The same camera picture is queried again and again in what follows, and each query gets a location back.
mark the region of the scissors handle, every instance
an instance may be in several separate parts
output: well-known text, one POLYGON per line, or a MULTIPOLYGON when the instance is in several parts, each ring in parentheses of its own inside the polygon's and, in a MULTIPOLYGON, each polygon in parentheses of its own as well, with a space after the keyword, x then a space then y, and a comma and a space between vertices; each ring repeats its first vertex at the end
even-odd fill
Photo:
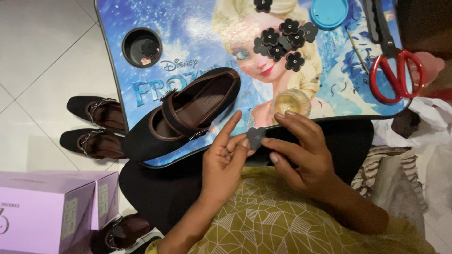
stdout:
POLYGON ((418 96, 424 89, 425 83, 425 69, 422 62, 411 52, 402 50, 397 54, 397 77, 394 75, 391 67, 389 66, 388 59, 385 56, 377 56, 373 62, 369 76, 370 89, 377 100, 382 103, 397 103, 402 98, 414 98, 418 96), (410 59, 418 69, 419 72, 419 87, 413 93, 409 93, 406 87, 405 65, 407 60, 410 59), (394 90, 395 99, 389 99, 381 94, 377 87, 377 72, 378 67, 381 67, 386 78, 389 80, 392 89, 394 90))

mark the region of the person's left hand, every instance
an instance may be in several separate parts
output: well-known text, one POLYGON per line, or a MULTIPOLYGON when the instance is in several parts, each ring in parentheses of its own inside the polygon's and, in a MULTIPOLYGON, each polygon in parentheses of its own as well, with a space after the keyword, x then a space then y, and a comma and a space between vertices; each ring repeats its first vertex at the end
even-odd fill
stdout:
POLYGON ((246 133, 229 137, 242 112, 238 110, 224 125, 202 159, 202 188, 199 200, 223 206, 236 192, 242 168, 248 156, 255 153, 250 148, 246 133))

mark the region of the person's right hand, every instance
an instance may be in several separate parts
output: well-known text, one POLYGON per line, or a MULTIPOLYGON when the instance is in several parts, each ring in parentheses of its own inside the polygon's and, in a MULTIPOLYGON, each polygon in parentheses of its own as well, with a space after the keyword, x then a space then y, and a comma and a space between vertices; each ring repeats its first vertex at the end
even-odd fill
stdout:
POLYGON ((285 115, 276 113, 275 120, 299 140, 299 144, 275 138, 262 140, 262 145, 276 151, 270 153, 276 171, 295 190, 326 202, 334 194, 335 186, 341 180, 334 173, 333 161, 321 127, 292 111, 286 111, 285 115), (298 167, 292 168, 282 154, 298 167))

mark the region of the yellow liquid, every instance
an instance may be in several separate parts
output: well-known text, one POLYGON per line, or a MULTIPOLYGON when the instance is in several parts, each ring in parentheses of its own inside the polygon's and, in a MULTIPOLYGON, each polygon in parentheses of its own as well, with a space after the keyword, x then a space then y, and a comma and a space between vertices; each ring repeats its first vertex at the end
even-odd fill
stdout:
POLYGON ((299 114, 304 114, 303 112, 301 112, 300 101, 290 94, 279 95, 275 100, 274 109, 275 113, 279 112, 281 114, 284 114, 284 112, 290 110, 299 114))

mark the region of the glass cup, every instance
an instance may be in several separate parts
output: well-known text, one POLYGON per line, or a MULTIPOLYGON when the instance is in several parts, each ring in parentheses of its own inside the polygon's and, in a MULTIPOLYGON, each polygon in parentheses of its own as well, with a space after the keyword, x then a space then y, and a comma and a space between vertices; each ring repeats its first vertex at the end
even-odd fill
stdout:
POLYGON ((308 96, 299 89, 287 89, 279 93, 272 102, 272 116, 275 113, 284 113, 293 111, 305 117, 311 113, 311 101, 308 96))

